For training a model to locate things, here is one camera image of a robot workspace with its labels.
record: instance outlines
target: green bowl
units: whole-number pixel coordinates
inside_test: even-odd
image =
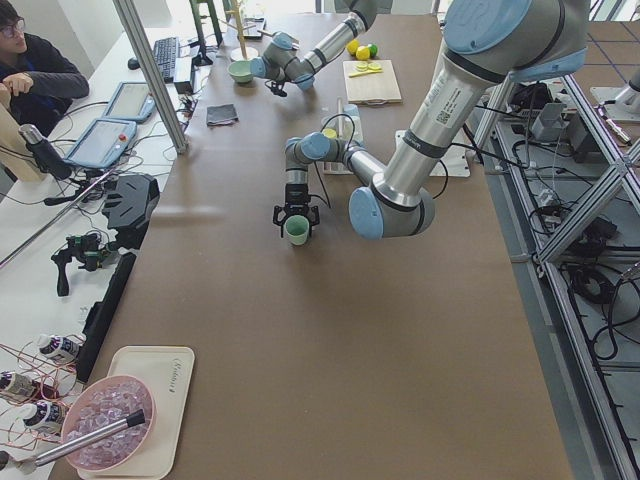
[[[238,60],[233,62],[227,68],[227,72],[231,75],[236,83],[247,83],[253,80],[253,75],[251,75],[251,62],[249,60]]]

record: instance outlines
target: bottle cap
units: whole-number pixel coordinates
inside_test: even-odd
[[[38,337],[38,348],[44,348],[49,345],[51,341],[51,335],[45,335],[44,333]]]
[[[21,406],[16,416],[18,418],[22,418],[23,420],[28,420],[33,418],[38,413],[38,407],[33,403],[27,403],[26,405]]]

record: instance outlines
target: lime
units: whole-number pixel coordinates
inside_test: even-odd
[[[369,60],[369,57],[371,56],[371,52],[369,51],[369,47],[358,47],[358,50],[356,50],[356,58],[358,60]]]
[[[360,42],[358,42],[357,38],[354,38],[349,43],[347,43],[346,49],[347,49],[347,52],[349,52],[349,55],[355,55],[359,46],[360,46]]]
[[[367,47],[371,53],[371,58],[374,58],[378,54],[378,46],[375,43],[370,43]]]

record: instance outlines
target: computer keyboard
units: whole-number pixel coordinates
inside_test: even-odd
[[[180,40],[178,37],[161,38],[153,44],[153,57],[160,68],[160,74],[165,83],[173,82],[176,58],[179,55]]]

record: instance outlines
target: label on robot arm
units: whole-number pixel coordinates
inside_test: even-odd
[[[435,114],[436,122],[443,127],[453,128],[472,96],[472,92],[455,87],[446,100],[440,99],[438,102],[442,106],[437,109],[438,113]]]
[[[433,82],[433,85],[431,85],[431,88],[429,89],[429,94],[427,95],[427,99],[424,102],[424,106],[427,108],[427,110],[431,108],[431,105],[433,104],[435,99],[438,98],[438,95],[440,95],[440,91],[442,90],[442,87],[444,87],[446,83],[446,79],[445,79],[446,76],[447,74],[443,70],[442,72],[440,72],[440,75],[436,77],[435,81]]]

